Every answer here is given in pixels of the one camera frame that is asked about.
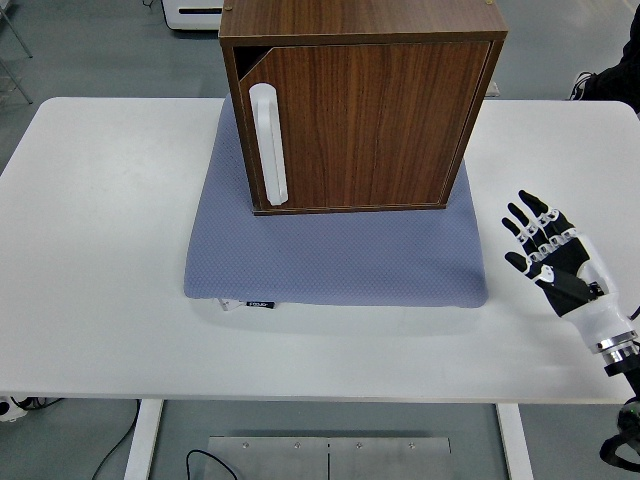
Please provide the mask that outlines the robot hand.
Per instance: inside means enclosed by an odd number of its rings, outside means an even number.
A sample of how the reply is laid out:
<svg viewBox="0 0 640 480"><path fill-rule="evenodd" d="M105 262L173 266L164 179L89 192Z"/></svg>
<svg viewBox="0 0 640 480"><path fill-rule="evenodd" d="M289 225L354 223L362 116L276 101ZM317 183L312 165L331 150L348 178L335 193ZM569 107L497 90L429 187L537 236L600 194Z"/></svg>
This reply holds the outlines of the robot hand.
<svg viewBox="0 0 640 480"><path fill-rule="evenodd" d="M525 190L518 196L530 212L507 205L511 216L502 224L523 250L506 253L507 262L543 291L555 314L576 327L592 352L635 340L619 307L619 290L589 237L559 209Z"/></svg>

